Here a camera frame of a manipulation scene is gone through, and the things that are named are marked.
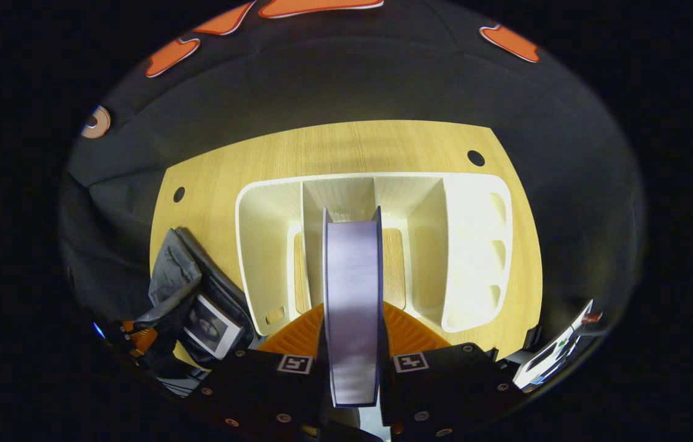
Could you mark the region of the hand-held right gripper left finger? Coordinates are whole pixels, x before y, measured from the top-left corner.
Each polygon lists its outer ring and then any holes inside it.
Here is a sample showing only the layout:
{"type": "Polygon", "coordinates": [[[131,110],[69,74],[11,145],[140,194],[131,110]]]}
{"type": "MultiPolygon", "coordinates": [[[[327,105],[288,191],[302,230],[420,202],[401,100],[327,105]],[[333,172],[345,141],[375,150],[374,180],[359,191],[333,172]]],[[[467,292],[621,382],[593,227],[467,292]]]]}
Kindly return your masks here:
{"type": "Polygon", "coordinates": [[[318,305],[259,349],[226,355],[190,395],[191,410],[242,438],[316,438],[330,388],[321,338],[318,305]]]}

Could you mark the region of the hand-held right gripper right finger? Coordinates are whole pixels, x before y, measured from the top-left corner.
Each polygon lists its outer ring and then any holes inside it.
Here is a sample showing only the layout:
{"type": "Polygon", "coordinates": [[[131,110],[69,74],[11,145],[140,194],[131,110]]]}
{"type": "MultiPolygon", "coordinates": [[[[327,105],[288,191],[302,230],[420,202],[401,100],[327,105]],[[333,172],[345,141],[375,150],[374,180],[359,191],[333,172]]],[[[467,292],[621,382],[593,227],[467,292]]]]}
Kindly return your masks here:
{"type": "Polygon", "coordinates": [[[384,303],[379,401],[393,440],[464,440],[517,411],[527,394],[477,344],[451,344],[384,303]]]}

